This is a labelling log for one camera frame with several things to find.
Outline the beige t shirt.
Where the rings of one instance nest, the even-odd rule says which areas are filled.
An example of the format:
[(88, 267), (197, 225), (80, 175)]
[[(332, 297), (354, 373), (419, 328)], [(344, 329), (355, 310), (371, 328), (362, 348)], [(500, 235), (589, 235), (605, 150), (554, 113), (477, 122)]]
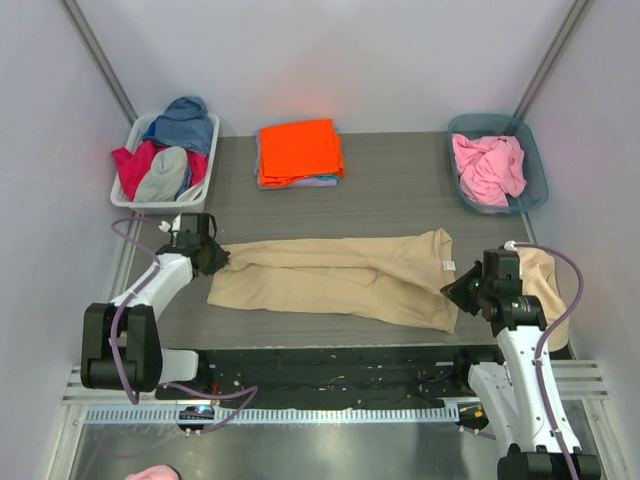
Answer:
[(389, 324), (456, 328), (442, 294), (455, 273), (444, 230), (417, 236), (269, 240), (227, 246), (207, 302), (239, 310), (355, 315)]

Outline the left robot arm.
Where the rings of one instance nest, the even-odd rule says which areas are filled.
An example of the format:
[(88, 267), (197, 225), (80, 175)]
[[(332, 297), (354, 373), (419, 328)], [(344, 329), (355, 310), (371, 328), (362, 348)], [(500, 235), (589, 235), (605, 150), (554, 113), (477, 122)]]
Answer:
[(126, 291), (84, 313), (80, 378), (87, 389), (123, 391), (132, 403), (158, 386), (178, 383), (190, 398), (205, 397), (213, 385), (203, 355), (161, 346), (157, 321), (184, 287), (198, 276), (222, 270), (230, 254), (216, 241), (209, 213), (181, 213), (172, 221), (142, 217), (168, 235), (154, 250), (111, 225), (114, 233), (150, 256), (151, 264)]

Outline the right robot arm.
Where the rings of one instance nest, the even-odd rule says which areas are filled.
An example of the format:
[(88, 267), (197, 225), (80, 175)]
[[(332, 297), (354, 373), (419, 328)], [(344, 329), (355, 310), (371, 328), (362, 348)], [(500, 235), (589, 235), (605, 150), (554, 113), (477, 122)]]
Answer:
[(465, 358), (451, 371), (457, 391), (476, 394), (503, 451), (500, 479), (598, 479), (597, 456), (583, 451), (565, 413), (547, 343), (567, 317), (549, 324), (540, 299), (520, 277), (520, 243), (487, 249), (482, 260), (444, 286), (460, 310), (491, 327), (500, 360)]

